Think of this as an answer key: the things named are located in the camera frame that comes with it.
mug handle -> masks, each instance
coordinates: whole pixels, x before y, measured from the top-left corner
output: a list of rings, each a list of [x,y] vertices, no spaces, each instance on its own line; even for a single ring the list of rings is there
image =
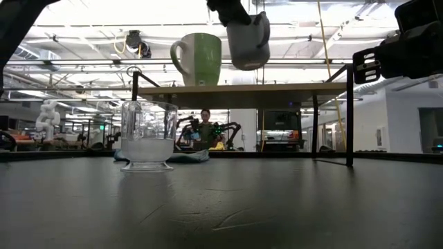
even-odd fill
[[[265,11],[262,11],[254,21],[255,25],[260,24],[260,21],[263,20],[263,39],[262,42],[260,42],[257,47],[262,48],[264,45],[266,45],[269,42],[269,38],[271,36],[271,25],[269,23],[269,19],[266,17]]]
[[[176,41],[173,43],[173,45],[171,46],[171,59],[172,59],[172,63],[174,64],[174,66],[177,68],[177,70],[184,75],[188,75],[189,72],[187,72],[187,70],[185,70],[183,68],[183,65],[181,64],[181,62],[179,62],[179,58],[177,57],[177,47],[180,47],[181,49],[186,49],[186,43],[183,41]]]

green mug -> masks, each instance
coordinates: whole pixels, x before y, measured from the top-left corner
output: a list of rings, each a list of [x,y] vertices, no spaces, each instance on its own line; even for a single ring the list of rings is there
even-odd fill
[[[180,61],[177,47],[181,48]],[[170,52],[185,86],[217,86],[222,68],[220,38],[206,33],[189,34],[174,42]]]

yellow object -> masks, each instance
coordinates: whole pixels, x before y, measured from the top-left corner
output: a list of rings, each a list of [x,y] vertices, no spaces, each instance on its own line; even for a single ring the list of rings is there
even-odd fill
[[[209,148],[209,150],[224,150],[224,144],[222,142],[218,142],[215,148]]]
[[[323,37],[323,46],[325,47],[325,57],[326,57],[326,66],[327,66],[327,73],[329,74],[329,77],[331,77],[331,66],[329,65],[329,56],[327,55],[327,47],[326,47],[326,37],[325,37],[325,28],[323,26],[323,20],[321,18],[321,7],[320,7],[320,0],[317,0],[317,6],[318,6],[318,14],[320,15],[320,25],[321,25],[321,35]],[[343,144],[345,145],[346,149],[346,133],[343,128],[343,123],[341,122],[341,113],[340,113],[340,106],[338,105],[338,100],[334,98],[335,107],[337,109],[337,117],[338,117],[338,124],[340,125],[340,131],[343,134],[341,136],[343,140]]]

wooden shelf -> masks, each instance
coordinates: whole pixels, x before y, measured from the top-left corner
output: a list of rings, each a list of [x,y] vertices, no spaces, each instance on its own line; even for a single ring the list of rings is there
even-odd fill
[[[140,88],[146,100],[167,102],[182,109],[283,109],[311,107],[312,95],[322,104],[346,91],[346,83],[265,84]]]

black table surface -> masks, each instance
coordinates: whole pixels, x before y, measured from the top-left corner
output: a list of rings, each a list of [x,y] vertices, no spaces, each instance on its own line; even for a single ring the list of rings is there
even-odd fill
[[[443,167],[112,158],[0,164],[0,248],[443,248]]]

